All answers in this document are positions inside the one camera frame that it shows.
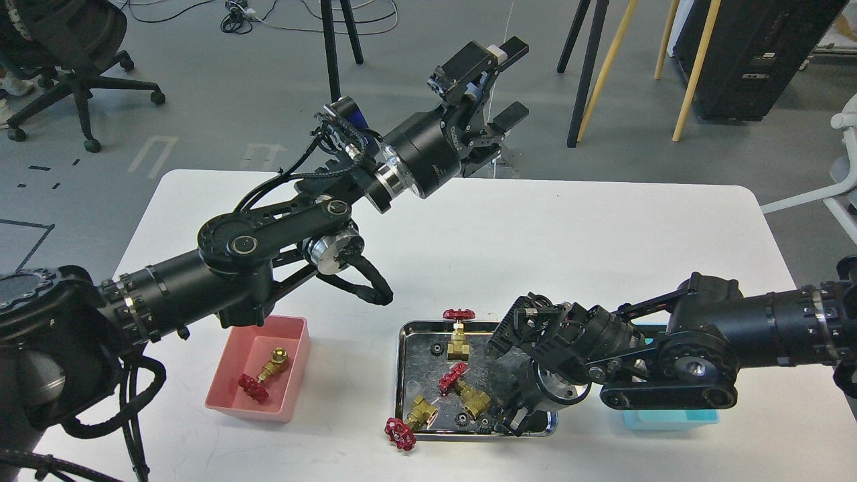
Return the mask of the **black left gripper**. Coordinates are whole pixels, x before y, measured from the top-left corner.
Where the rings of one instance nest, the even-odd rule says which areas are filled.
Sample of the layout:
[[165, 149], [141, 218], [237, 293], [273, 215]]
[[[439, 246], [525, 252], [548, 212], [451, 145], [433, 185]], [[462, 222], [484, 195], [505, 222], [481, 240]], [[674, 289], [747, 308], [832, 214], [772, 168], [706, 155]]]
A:
[[437, 66], [428, 85], [441, 101], [418, 112], [382, 137], [374, 172], [374, 198], [392, 200], [404, 190], [425, 199], [456, 176], [468, 177], [501, 151], [506, 131], [529, 116], [520, 102], [511, 103], [492, 122], [483, 107], [495, 76], [529, 52], [529, 45], [511, 37], [501, 46], [475, 41]]

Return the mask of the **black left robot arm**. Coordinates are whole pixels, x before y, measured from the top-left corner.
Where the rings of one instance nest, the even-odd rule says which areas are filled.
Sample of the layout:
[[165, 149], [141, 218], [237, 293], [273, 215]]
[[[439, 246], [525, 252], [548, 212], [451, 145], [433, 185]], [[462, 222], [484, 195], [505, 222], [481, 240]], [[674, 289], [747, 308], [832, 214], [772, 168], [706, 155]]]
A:
[[22, 469], [64, 481], [109, 476], [33, 450], [60, 425], [79, 439], [122, 430], [140, 480], [147, 479], [140, 411], [166, 381], [145, 348], [215, 315], [222, 327], [263, 326], [276, 302], [310, 278], [374, 305], [394, 295], [364, 256], [352, 219], [367, 199], [380, 213], [404, 190], [420, 198], [501, 156], [527, 117], [520, 102], [487, 120], [499, 74], [529, 51], [519, 37], [500, 46], [469, 42], [435, 68], [437, 107], [386, 135], [368, 127], [352, 98], [326, 104], [308, 149], [206, 222], [195, 249], [96, 284], [80, 266], [2, 276], [2, 480]]

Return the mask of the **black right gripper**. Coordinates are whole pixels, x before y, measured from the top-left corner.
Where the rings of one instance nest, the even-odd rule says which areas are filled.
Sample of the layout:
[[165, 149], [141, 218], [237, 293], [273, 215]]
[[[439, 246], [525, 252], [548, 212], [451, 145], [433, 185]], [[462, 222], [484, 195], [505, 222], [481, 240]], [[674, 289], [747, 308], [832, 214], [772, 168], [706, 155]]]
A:
[[582, 402], [592, 384], [567, 382], [526, 355], [492, 361], [492, 431], [544, 436], [555, 429], [557, 412]]

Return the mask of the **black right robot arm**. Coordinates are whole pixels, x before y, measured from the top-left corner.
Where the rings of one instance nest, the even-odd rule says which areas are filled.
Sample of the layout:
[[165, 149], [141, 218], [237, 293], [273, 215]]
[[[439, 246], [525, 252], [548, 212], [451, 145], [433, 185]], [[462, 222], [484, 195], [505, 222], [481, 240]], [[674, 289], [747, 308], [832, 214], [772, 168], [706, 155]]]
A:
[[855, 397], [855, 257], [838, 280], [745, 297], [736, 280], [693, 272], [670, 293], [615, 311], [517, 298], [486, 344], [499, 359], [516, 347], [528, 357], [499, 409], [514, 435], [537, 411], [582, 402], [600, 384], [615, 410], [728, 409], [743, 368], [824, 364]]

